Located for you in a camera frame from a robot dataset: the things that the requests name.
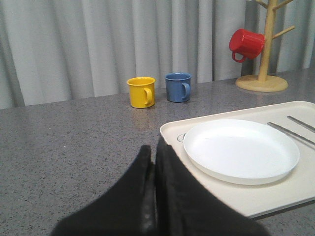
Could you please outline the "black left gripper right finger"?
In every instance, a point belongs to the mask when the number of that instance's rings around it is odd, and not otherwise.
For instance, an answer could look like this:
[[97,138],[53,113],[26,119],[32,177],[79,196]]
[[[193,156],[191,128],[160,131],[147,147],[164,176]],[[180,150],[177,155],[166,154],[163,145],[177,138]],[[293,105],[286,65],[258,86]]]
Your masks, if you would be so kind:
[[269,235],[200,184],[163,138],[156,153],[156,200],[161,236]]

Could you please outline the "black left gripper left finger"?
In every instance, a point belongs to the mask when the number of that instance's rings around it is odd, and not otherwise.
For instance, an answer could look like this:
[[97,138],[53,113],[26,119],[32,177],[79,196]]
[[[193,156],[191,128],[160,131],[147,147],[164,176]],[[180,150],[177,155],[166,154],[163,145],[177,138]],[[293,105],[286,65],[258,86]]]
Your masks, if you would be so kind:
[[151,148],[143,145],[125,174],[105,194],[64,218],[51,235],[156,235],[154,177]]

